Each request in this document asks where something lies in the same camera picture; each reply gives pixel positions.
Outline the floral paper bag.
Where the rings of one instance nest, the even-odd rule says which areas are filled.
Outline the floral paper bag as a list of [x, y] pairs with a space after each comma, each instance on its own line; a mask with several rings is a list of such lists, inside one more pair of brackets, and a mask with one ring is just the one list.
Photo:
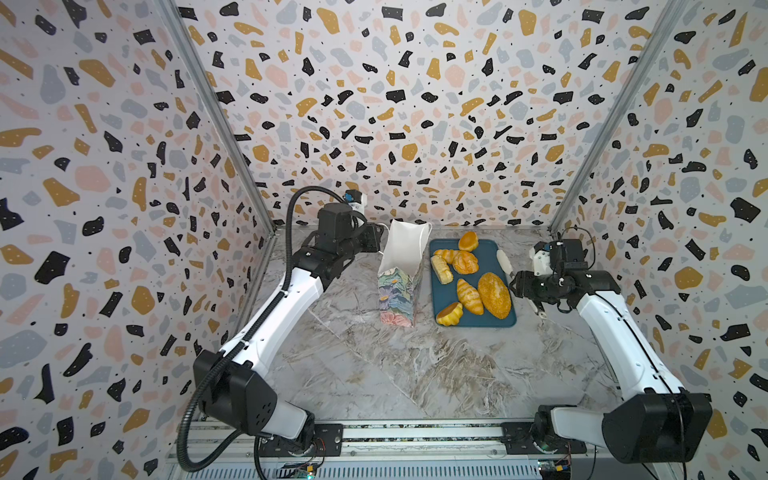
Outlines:
[[377, 274], [383, 324], [414, 325], [423, 257], [431, 231], [430, 223], [391, 222]]

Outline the small yellow bread roll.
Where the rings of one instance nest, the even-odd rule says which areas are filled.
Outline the small yellow bread roll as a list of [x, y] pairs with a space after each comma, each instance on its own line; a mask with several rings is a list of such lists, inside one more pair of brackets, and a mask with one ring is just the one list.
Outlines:
[[436, 315], [436, 322], [441, 326], [457, 326], [463, 316], [463, 304], [454, 302]]

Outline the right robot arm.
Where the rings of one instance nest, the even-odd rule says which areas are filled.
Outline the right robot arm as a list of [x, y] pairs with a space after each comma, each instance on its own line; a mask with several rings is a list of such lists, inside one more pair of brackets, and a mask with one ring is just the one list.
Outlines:
[[622, 398], [607, 413], [540, 406], [531, 428], [534, 445], [561, 453], [570, 442], [582, 442], [607, 449], [623, 464], [692, 460], [713, 415], [710, 396], [690, 392], [665, 366], [633, 320], [614, 277], [590, 266], [581, 241], [537, 243], [529, 270], [515, 271], [503, 254], [497, 258], [510, 292], [528, 300], [538, 315], [546, 304], [566, 304], [579, 314]]

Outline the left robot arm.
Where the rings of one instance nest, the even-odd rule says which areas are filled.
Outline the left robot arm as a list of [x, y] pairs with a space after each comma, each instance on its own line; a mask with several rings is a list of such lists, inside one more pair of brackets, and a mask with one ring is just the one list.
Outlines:
[[305, 449], [314, 436], [311, 412], [279, 399], [267, 383], [272, 361], [309, 307], [360, 253], [380, 248], [383, 227], [367, 221], [364, 198], [348, 196], [318, 213], [317, 229], [288, 260], [289, 272], [233, 339], [204, 350], [193, 365], [190, 406], [236, 431], [278, 436]]

